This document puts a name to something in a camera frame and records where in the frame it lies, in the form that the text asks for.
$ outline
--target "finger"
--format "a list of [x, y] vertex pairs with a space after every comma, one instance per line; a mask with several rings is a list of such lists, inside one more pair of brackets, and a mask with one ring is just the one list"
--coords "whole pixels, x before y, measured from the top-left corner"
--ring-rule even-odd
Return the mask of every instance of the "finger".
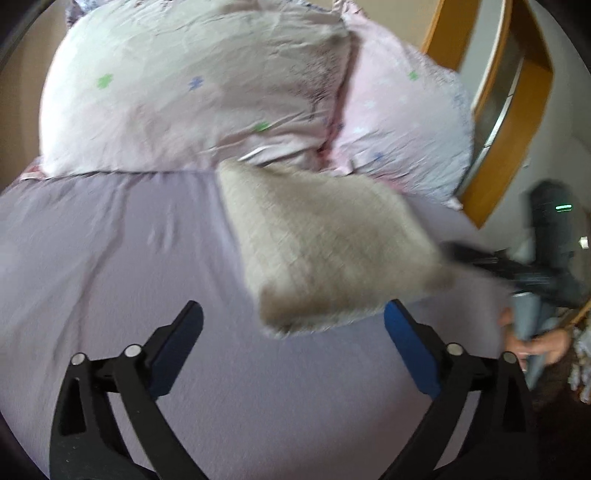
[[510, 334], [505, 338], [505, 350], [513, 352], [517, 356], [527, 356], [530, 352], [530, 347], [527, 343], [518, 340], [513, 334]]
[[501, 312], [501, 316], [499, 318], [499, 325], [504, 327], [505, 325], [510, 325], [511, 323], [513, 323], [513, 310], [507, 307], [503, 309], [503, 311]]
[[551, 365], [564, 356], [569, 346], [570, 335], [568, 332], [557, 329], [532, 340], [529, 350], [532, 355], [546, 354], [546, 365]]

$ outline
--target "wall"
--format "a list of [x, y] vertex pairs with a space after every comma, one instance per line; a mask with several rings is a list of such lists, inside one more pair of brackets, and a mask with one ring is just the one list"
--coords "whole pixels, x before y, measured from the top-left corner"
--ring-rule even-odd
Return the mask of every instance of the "wall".
[[581, 204], [591, 211], [591, 152], [577, 137], [571, 137], [550, 176], [565, 182]]
[[[333, 0], [308, 0], [330, 8]], [[376, 22], [388, 27], [399, 38], [420, 47], [425, 39], [439, 0], [355, 0]]]
[[470, 96], [470, 101], [475, 100], [476, 93], [488, 69], [501, 24], [502, 11], [503, 2], [501, 0], [481, 0], [480, 2], [472, 38], [466, 49], [462, 65], [458, 69]]
[[[530, 236], [528, 215], [522, 199], [537, 182], [557, 178], [562, 168], [565, 152], [571, 146], [573, 134], [591, 125], [591, 108], [586, 109], [591, 97], [591, 78], [575, 47], [552, 16], [539, 4], [531, 1], [532, 9], [540, 24], [554, 66], [554, 83], [544, 119], [532, 140], [527, 159], [495, 211], [482, 228], [485, 240], [492, 248], [518, 248]], [[584, 155], [577, 152], [568, 171], [572, 177], [580, 177], [580, 185], [591, 185], [587, 177], [588, 165]], [[582, 192], [575, 191], [577, 196]]]
[[65, 33], [59, 0], [33, 24], [0, 72], [0, 190], [39, 155], [39, 100]]

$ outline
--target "person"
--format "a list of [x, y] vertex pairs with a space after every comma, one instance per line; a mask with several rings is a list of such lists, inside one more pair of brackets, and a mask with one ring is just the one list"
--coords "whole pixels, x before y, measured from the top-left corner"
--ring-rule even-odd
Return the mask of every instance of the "person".
[[510, 308], [503, 310], [499, 324], [504, 329], [505, 350], [517, 356], [523, 370], [530, 355], [546, 354], [546, 365], [554, 365], [565, 356], [571, 344], [569, 333], [562, 328], [551, 330], [530, 342], [519, 340], [512, 328], [513, 311]]

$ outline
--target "pillow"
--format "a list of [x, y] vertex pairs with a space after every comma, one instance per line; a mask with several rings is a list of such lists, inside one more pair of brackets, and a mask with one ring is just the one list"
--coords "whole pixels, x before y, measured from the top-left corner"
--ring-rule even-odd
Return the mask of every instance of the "pillow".
[[293, 154], [313, 168], [349, 56], [338, 14], [273, 0], [115, 0], [57, 50], [40, 168], [206, 170]]
[[337, 2], [352, 34], [351, 65], [329, 169], [368, 174], [399, 191], [450, 199], [472, 159], [473, 120], [456, 72]]
[[219, 179], [246, 286], [271, 336], [361, 320], [452, 279], [404, 199], [370, 178], [226, 160]]

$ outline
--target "bed sheet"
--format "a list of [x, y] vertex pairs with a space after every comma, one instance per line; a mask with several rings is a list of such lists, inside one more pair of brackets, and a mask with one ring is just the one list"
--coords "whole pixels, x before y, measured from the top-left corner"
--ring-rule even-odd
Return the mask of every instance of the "bed sheet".
[[[408, 201], [436, 240], [478, 241], [461, 212]], [[261, 333], [213, 173], [22, 181], [0, 197], [0, 222], [0, 410], [46, 473], [70, 356], [143, 343], [189, 299], [204, 330], [158, 404], [212, 480], [377, 480], [427, 411], [379, 316], [286, 340]], [[462, 270], [451, 290], [408, 308], [444, 341], [497, 356], [507, 302], [496, 280]], [[148, 465], [114, 402], [133, 458]]]

